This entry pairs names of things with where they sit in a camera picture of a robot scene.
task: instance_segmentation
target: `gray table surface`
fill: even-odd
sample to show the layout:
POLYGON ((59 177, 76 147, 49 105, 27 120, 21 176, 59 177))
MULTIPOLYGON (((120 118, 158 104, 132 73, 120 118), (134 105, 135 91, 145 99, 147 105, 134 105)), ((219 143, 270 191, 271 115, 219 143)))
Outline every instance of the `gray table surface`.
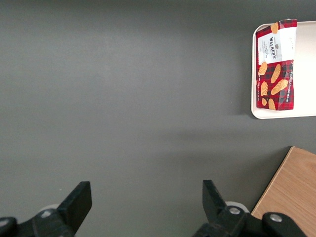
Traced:
POLYGON ((78 237, 190 237, 202 180, 252 209, 315 117, 256 119, 252 34, 316 2, 0 2, 0 216, 25 221, 81 180, 78 237))

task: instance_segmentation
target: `wooden surface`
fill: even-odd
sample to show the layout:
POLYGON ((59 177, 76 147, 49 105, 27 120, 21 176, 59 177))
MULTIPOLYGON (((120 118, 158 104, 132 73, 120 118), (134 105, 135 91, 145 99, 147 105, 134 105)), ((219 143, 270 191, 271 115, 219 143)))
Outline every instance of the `wooden surface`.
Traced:
POLYGON ((316 236, 316 155, 291 147, 252 215, 290 216, 308 237, 316 236))

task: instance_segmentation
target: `white tray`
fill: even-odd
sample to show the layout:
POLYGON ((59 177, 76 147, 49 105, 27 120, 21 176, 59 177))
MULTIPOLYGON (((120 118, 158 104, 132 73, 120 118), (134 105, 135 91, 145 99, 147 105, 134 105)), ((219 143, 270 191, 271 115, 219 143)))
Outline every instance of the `white tray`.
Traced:
POLYGON ((316 116, 316 21, 297 23, 293 65, 294 109, 274 111, 256 106, 256 32, 252 39, 251 111, 258 119, 316 116))

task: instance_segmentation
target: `tartan pattern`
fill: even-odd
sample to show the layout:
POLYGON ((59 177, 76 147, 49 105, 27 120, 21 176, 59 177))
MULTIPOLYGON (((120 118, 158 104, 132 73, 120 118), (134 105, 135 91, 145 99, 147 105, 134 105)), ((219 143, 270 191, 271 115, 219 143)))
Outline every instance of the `tartan pattern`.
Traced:
POLYGON ((264 98, 267 102, 269 99, 273 99, 276 110, 292 110, 294 108, 293 60, 268 64, 266 73, 257 76, 257 92, 259 92, 257 94, 258 108, 269 108, 268 103, 265 106, 262 104, 262 98, 264 98), (271 77, 277 64, 281 64, 281 72, 275 83, 271 83, 271 77), (287 87, 279 93, 271 95, 272 89, 282 79, 288 81, 287 87), (261 96, 261 84, 264 81, 268 84, 268 95, 261 96))
MULTIPOLYGON (((282 20, 278 22, 279 29, 287 28, 287 27, 296 27, 297 20, 282 20)), ((264 98, 267 102, 271 98, 275 103, 276 110, 292 110, 294 108, 294 86, 293 86, 293 60, 282 61, 277 63, 268 64, 267 71, 264 75, 258 75, 258 71, 260 65, 258 65, 258 38, 264 35, 271 33, 271 27, 268 26, 256 33, 256 64, 257 64, 257 108, 269 108, 269 103, 265 106, 262 104, 262 98, 264 98), (278 79, 275 83, 271 83, 272 74, 277 66, 277 64, 281 65, 281 72, 278 79), (275 87, 275 85, 281 80, 288 80, 288 85, 285 89, 280 91, 275 95, 271 95, 271 90, 275 87), (261 96, 261 84, 263 82, 268 84, 268 95, 261 96)))

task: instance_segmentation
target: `metal screw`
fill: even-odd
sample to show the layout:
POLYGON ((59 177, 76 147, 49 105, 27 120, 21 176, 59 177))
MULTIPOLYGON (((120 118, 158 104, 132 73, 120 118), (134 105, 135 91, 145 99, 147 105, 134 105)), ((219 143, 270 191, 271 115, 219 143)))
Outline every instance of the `metal screw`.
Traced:
POLYGON ((231 207, 231 208, 229 209, 229 212, 230 212, 231 214, 234 214, 234 215, 239 215, 240 210, 237 209, 237 208, 235 208, 235 207, 231 207))
POLYGON ((46 217, 48 217, 48 216, 50 216, 50 215, 51 215, 51 212, 48 211, 48 210, 46 210, 46 211, 44 211, 40 216, 41 216, 41 218, 46 218, 46 217))
POLYGON ((9 223, 8 219, 2 220, 2 221, 0 221, 0 227, 3 227, 3 226, 5 226, 8 223, 9 223))
POLYGON ((270 219, 275 221, 275 222, 281 222, 282 221, 282 218, 279 215, 276 215, 276 214, 271 214, 270 215, 270 219))

